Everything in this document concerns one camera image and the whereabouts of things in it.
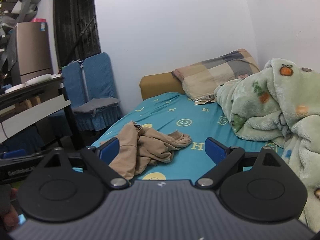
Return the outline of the person's left hand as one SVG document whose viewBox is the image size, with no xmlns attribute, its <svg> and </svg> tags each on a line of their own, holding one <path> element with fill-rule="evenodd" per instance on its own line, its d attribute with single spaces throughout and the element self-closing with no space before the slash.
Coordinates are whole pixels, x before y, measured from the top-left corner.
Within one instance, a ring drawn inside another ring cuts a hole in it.
<svg viewBox="0 0 320 240">
<path fill-rule="evenodd" d="M 10 184 L 1 185 L 1 223 L 7 232 L 16 228 L 19 224 L 18 213 L 12 205 L 16 200 L 17 189 Z"/>
</svg>

